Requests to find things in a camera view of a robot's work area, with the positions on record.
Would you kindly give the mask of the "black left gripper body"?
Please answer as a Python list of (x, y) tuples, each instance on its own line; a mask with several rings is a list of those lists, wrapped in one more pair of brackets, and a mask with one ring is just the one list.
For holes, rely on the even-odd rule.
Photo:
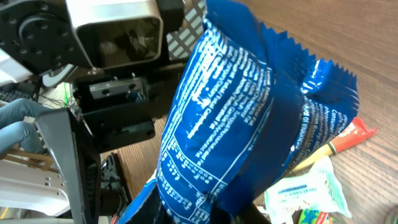
[(73, 83), (98, 152), (146, 141), (155, 136), (155, 119), (166, 115), (184, 71), (184, 63), (145, 69), (129, 78), (92, 75)]

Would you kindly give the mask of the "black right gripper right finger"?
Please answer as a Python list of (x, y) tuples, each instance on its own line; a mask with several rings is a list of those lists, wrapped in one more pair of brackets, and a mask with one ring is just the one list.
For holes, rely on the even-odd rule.
[(211, 224), (271, 224), (271, 222), (254, 204), (235, 217), (214, 204), (211, 208)]

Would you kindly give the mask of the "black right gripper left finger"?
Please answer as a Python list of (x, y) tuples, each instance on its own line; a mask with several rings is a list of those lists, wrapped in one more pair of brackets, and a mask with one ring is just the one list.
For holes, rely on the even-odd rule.
[(85, 125), (66, 108), (43, 112), (35, 120), (65, 181), (75, 223), (98, 223), (100, 156)]

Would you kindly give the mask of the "teal wipes packet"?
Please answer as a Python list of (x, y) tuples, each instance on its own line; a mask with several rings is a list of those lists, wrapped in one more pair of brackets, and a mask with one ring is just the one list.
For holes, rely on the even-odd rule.
[(271, 223), (288, 223), (297, 210), (318, 210), (352, 217), (340, 181), (328, 156), (317, 160), (303, 175), (279, 180), (264, 192)]

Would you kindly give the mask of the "blue packet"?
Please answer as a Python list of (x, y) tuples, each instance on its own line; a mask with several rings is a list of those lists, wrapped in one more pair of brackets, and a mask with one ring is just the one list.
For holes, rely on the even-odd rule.
[(358, 114), (357, 78), (259, 22), (207, 1), (174, 94), (157, 168), (119, 223), (232, 223)]

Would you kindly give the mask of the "orange pasta packet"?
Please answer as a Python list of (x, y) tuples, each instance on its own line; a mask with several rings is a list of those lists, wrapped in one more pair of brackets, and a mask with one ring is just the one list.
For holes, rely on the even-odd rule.
[(377, 128), (369, 129), (361, 118), (355, 117), (352, 123), (341, 134), (332, 139), (326, 145), (317, 149), (303, 162), (296, 165), (292, 171), (289, 172), (289, 175), (298, 173), (312, 166), (323, 156), (334, 156), (342, 151), (357, 146), (365, 140), (373, 137), (377, 131)]

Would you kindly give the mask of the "green candy bag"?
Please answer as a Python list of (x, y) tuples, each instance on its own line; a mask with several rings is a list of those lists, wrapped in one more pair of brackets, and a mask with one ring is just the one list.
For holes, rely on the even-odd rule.
[(305, 209), (301, 212), (298, 224), (333, 224), (333, 219), (329, 213)]

